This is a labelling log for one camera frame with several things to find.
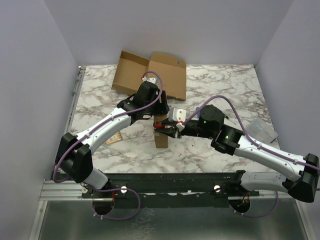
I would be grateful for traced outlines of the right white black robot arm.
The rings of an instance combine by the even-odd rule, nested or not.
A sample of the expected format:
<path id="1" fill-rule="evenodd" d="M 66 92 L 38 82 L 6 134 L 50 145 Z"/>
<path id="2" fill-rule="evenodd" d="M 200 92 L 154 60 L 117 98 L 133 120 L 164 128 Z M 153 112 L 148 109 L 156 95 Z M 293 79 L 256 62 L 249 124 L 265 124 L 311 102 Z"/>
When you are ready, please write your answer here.
<path id="1" fill-rule="evenodd" d="M 229 184 L 234 195 L 269 190 L 288 193 L 305 203 L 314 202 L 320 177 L 320 161 L 316 155 L 292 154 L 246 136 L 242 130 L 226 125 L 225 115 L 213 105 L 201 109 L 197 120 L 183 124 L 185 116 L 185 110 L 172 108 L 167 119 L 153 124 L 154 130 L 171 138 L 189 136 L 210 139 L 211 147 L 219 153 L 249 159 L 273 170 L 243 172 L 240 178 Z"/>

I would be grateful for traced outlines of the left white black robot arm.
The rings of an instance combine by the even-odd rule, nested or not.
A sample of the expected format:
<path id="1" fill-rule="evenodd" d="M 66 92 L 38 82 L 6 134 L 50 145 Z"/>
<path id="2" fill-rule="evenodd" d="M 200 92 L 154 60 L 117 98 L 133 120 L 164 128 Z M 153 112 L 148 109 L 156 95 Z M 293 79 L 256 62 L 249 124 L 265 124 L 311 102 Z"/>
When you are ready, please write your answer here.
<path id="1" fill-rule="evenodd" d="M 136 121 L 168 111 L 166 92 L 152 82 L 143 82 L 137 93 L 120 101 L 103 120 L 76 135 L 65 133 L 60 140 L 55 168 L 76 183 L 92 186 L 97 196 L 106 197 L 111 190 L 109 178 L 93 166 L 92 155 L 114 134 Z"/>

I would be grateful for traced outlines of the red black utility knife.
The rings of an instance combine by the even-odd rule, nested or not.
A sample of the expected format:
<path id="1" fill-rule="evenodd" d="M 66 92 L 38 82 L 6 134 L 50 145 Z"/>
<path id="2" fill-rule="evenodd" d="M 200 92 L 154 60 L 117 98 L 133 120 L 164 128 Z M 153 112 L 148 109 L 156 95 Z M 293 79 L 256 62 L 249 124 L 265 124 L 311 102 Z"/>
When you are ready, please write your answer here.
<path id="1" fill-rule="evenodd" d="M 155 129 L 164 129 L 166 126 L 170 126 L 171 124 L 168 121 L 155 121 L 153 123 L 153 127 Z"/>

